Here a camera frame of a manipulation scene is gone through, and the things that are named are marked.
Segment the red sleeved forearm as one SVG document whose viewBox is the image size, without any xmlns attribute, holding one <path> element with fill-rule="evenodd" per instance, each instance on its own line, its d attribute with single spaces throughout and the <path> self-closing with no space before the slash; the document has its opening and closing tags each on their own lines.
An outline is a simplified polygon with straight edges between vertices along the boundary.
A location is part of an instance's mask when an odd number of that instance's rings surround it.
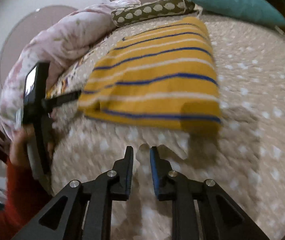
<svg viewBox="0 0 285 240">
<path fill-rule="evenodd" d="M 52 199 L 29 167 L 7 162 L 7 200 L 0 211 L 0 239 L 12 239 Z"/>
</svg>

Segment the person's left hand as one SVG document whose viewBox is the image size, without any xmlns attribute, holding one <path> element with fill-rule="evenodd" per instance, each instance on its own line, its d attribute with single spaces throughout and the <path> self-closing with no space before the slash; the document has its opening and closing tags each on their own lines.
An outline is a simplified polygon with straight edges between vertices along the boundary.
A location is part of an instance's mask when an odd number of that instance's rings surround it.
<svg viewBox="0 0 285 240">
<path fill-rule="evenodd" d="M 33 125 L 21 126 L 14 131 L 9 153 L 9 159 L 12 165 L 23 168 L 30 167 L 26 145 L 33 137 Z"/>
</svg>

